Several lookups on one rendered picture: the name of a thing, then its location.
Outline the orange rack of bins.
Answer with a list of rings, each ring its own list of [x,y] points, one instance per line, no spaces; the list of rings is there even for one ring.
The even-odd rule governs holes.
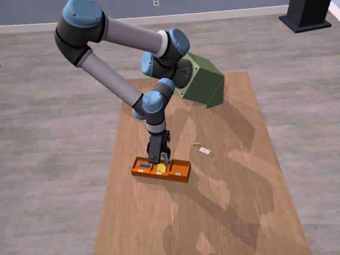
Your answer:
[[[147,178],[163,179],[167,181],[176,181],[188,183],[191,169],[191,162],[185,160],[169,160],[166,172],[157,172],[157,164],[148,163],[147,157],[136,157],[131,173],[134,176],[142,176]],[[150,167],[140,167],[139,164],[149,164]],[[146,170],[141,170],[146,169]]]

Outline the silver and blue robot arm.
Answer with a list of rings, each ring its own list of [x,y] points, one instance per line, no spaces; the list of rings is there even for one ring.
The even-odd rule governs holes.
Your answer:
[[[185,88],[193,74],[191,61],[183,58],[190,43],[181,30],[154,32],[107,17],[93,0],[69,0],[54,38],[68,61],[131,106],[135,117],[145,120],[150,132],[159,133],[166,128],[165,108],[175,88]],[[98,58],[88,41],[108,41],[145,51],[142,72],[160,80],[150,92],[143,94]]]

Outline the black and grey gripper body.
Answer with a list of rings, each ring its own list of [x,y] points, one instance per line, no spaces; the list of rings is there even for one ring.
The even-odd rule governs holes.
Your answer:
[[[150,132],[148,130],[148,132],[149,132],[149,134],[151,134],[151,136],[152,135],[153,136],[163,135],[162,153],[166,151],[165,147],[167,147],[167,141],[168,141],[168,143],[170,142],[170,133],[169,133],[169,130],[166,130],[166,131],[165,130],[166,130],[166,128],[163,131],[159,132],[159,133],[153,133],[153,132]],[[150,136],[150,140],[151,140],[151,136]]]

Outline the white domino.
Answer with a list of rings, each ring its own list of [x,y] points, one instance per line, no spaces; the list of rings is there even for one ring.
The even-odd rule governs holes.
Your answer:
[[[211,151],[210,150],[207,150],[206,148],[203,148],[203,147],[201,147],[201,149],[199,150],[201,153],[204,153],[204,154],[207,154],[207,155],[209,155],[210,153],[211,153]]]

